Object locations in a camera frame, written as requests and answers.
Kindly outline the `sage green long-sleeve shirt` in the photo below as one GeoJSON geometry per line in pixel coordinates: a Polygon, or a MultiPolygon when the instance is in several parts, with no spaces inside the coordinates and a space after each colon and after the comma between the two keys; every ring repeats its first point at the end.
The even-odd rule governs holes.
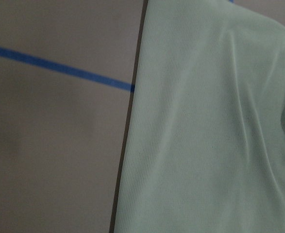
{"type": "Polygon", "coordinates": [[[150,0],[117,233],[285,233],[285,26],[150,0]]]}

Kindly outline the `blue tape grid lines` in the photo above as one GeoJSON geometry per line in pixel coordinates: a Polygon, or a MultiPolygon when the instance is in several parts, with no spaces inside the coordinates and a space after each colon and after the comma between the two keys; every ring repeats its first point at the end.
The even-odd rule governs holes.
{"type": "Polygon", "coordinates": [[[134,92],[150,24],[198,17],[204,0],[0,0],[0,57],[134,92]]]}

